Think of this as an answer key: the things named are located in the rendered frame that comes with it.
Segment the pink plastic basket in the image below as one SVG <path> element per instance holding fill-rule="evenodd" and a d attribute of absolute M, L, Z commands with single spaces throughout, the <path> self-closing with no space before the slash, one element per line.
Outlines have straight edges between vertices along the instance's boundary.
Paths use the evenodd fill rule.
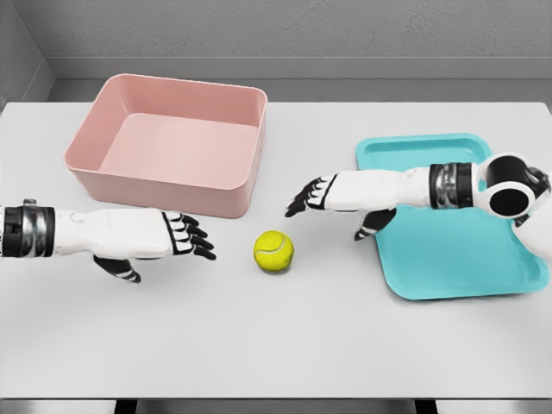
<path fill-rule="evenodd" d="M 251 203 L 267 104 L 254 87 L 119 74 L 64 162 L 98 201 L 238 218 Z"/>

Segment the yellow tennis ball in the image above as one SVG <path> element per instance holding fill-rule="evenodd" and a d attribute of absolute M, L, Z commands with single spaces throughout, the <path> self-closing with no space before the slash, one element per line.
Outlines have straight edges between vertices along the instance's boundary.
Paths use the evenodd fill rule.
<path fill-rule="evenodd" d="M 292 263 L 294 246 L 291 238 L 277 230 L 262 233 L 254 243 L 254 261 L 264 271 L 281 273 Z"/>

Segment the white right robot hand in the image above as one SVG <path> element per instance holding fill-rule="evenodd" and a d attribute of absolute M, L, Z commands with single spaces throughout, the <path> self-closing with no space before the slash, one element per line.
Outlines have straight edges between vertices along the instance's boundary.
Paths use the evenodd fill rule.
<path fill-rule="evenodd" d="M 354 234 L 359 242 L 384 229 L 396 216 L 396 172 L 346 171 L 309 182 L 285 211 L 292 217 L 307 210 L 366 213 Z"/>

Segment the blue plastic tray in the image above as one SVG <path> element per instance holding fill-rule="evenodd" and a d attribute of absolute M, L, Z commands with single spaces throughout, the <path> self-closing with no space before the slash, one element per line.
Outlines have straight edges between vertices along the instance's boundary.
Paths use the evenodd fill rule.
<path fill-rule="evenodd" d="M 361 170 L 479 164 L 491 155 L 483 139 L 467 133 L 368 138 L 356 147 Z M 400 205 L 375 240 L 386 283 L 410 300 L 536 292 L 549 283 L 547 264 L 516 239 L 510 222 L 479 209 Z"/>

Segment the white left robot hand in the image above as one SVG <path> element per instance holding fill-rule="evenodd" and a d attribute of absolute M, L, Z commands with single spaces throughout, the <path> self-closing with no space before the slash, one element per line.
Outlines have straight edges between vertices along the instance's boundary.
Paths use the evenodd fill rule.
<path fill-rule="evenodd" d="M 153 208 L 100 210 L 91 214 L 91 251 L 106 273 L 133 283 L 141 275 L 131 261 L 194 254 L 215 260 L 214 246 L 199 222 L 182 212 Z"/>

